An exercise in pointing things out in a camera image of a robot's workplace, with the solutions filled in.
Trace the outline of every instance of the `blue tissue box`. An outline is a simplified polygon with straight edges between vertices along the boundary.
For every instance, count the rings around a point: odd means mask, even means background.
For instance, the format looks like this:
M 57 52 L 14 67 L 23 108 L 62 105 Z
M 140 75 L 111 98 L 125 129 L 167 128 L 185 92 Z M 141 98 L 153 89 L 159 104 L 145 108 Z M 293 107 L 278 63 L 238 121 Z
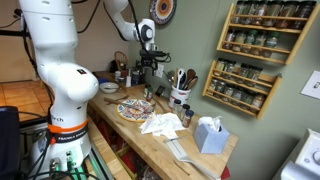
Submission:
M 201 124 L 197 126 L 193 137 L 200 153 L 221 154 L 229 135 L 229 131 L 222 124 L 219 132 L 211 129 L 208 124 Z

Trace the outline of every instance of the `shelf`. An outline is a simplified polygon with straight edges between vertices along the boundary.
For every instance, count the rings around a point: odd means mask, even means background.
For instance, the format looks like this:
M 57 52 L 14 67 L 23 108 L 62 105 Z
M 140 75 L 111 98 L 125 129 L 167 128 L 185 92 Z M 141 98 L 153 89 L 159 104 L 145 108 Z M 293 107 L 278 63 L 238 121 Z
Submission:
M 223 103 L 225 105 L 228 105 L 228 106 L 231 106 L 237 110 L 240 110 L 246 114 L 249 114 L 251 116 L 254 116 L 256 119 L 261 119 L 261 117 L 263 116 L 273 94 L 275 93 L 275 90 L 278 88 L 279 86 L 279 83 L 280 81 L 282 80 L 282 77 L 281 77 L 281 74 L 278 74 L 277 76 L 269 76 L 269 75 L 266 75 L 266 74 L 260 74 L 258 80 L 252 80 L 252 79 L 248 79 L 248 78 L 244 78 L 242 76 L 239 76 L 238 75 L 238 71 L 239 71 L 239 67 L 235 67 L 233 72 L 232 73 L 227 73 L 227 72 L 224 72 L 224 71 L 219 71 L 217 69 L 215 69 L 216 67 L 216 63 L 217 61 L 213 61 L 212 64 L 211 64 L 211 68 L 210 68 L 210 71 L 208 73 L 208 77 L 207 77 L 207 80 L 206 80 L 206 84 L 205 84 L 205 87 L 203 89 L 203 92 L 202 92 L 202 96 L 206 96 L 206 97 L 209 97 L 213 100 L 216 100 L 220 103 Z M 231 79 L 225 79 L 221 76 L 216 76 L 214 75 L 214 72 L 220 72 L 220 73 L 225 73 L 225 74 L 228 74 L 231 76 Z M 254 87 L 249 87 L 245 84 L 239 84 L 237 83 L 236 81 L 234 81 L 233 79 L 236 79 L 236 78 L 241 78 L 245 81 L 250 81 L 250 82 L 254 82 L 256 83 L 256 85 Z M 251 106 L 250 104 L 246 104 L 242 101 L 239 101 L 237 99 L 234 99 L 230 96 L 226 96 L 225 94 L 222 94 L 220 92 L 217 92 L 215 91 L 214 89 L 210 88 L 210 84 L 211 84 L 211 81 L 212 79 L 217 79 L 219 81 L 224 81 L 226 83 L 229 83 L 229 84 L 234 84 L 236 86 L 240 86 L 242 88 L 245 88 L 245 89 L 248 89 L 248 90 L 251 90 L 251 91 L 254 91 L 254 92 L 258 92 L 258 93 L 261 93 L 263 95 L 265 95 L 265 101 L 264 103 L 262 104 L 261 108 L 255 108 L 254 106 Z M 254 109 L 255 111 L 257 112 L 251 112 L 249 110 L 245 110 L 245 109 L 242 109 L 241 107 L 239 106 L 236 106 L 228 101 L 223 101 L 222 99 L 220 98 L 217 98 L 215 96 L 213 96 L 212 94 L 218 94 L 219 96 L 222 96 L 222 97 L 227 97 L 229 99 L 231 99 L 232 101 L 236 101 L 240 104 L 244 104 L 246 106 L 248 106 L 249 108 L 251 109 Z
M 232 14 L 234 12 L 234 9 L 235 9 L 235 4 L 231 4 L 216 49 L 218 51 L 227 52 L 227 53 L 236 54 L 236 55 L 241 55 L 241 56 L 246 56 L 246 57 L 251 57 L 251 58 L 254 58 L 254 59 L 257 59 L 257 60 L 268 61 L 268 62 L 272 62 L 272 63 L 276 63 L 276 64 L 288 65 L 288 64 L 290 64 L 292 62 L 295 54 L 297 53 L 297 51 L 299 50 L 299 48 L 300 48 L 300 46 L 302 44 L 303 39 L 307 35 L 312 23 L 316 19 L 317 14 L 318 14 L 318 12 L 320 10 L 320 5 L 317 4 L 314 7 L 314 9 L 313 9 L 313 11 L 312 11 L 312 13 L 311 13 L 309 18 L 273 17 L 273 16 L 257 16 L 257 15 L 234 15 L 234 14 Z M 256 25 L 234 24 L 234 23 L 231 23 L 231 18 L 232 17 L 251 17 L 251 18 L 262 18 L 262 19 L 275 19 L 275 20 L 283 19 L 283 20 L 289 20 L 289 21 L 296 21 L 297 20 L 297 21 L 306 21 L 306 24 L 305 24 L 305 26 L 304 26 L 304 28 L 302 30 L 279 29 L 279 28 L 275 28 L 275 27 L 264 27 L 264 26 L 256 26 Z M 228 32 L 228 30 L 230 28 L 256 29 L 256 30 L 263 30 L 263 31 L 278 31 L 278 32 L 281 32 L 281 33 L 297 34 L 298 38 L 294 42 L 293 47 L 290 48 L 289 50 L 279 49 L 279 48 L 259 47 L 260 49 L 267 49 L 267 50 L 270 50 L 270 51 L 275 52 L 275 53 L 281 53 L 281 54 L 287 55 L 285 57 L 282 57 L 283 59 L 265 58 L 265 57 L 262 57 L 262 56 L 255 56 L 255 55 L 248 54 L 248 53 L 234 52 L 234 51 L 231 51 L 231 50 L 223 49 L 222 46 L 223 46 L 224 43 L 227 42 L 227 41 L 225 41 L 225 39 L 226 39 L 226 36 L 227 36 L 227 32 Z M 236 42 L 227 42 L 227 43 L 243 45 L 243 44 L 236 43 Z

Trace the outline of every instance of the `wall outlet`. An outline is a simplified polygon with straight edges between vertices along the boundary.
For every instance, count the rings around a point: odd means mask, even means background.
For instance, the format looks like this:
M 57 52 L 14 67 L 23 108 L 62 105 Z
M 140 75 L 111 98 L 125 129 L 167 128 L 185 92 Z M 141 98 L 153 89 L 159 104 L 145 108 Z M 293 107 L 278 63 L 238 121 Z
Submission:
M 156 71 L 156 76 L 162 78 L 162 74 L 164 71 L 164 66 L 162 64 L 158 64 L 158 69 Z

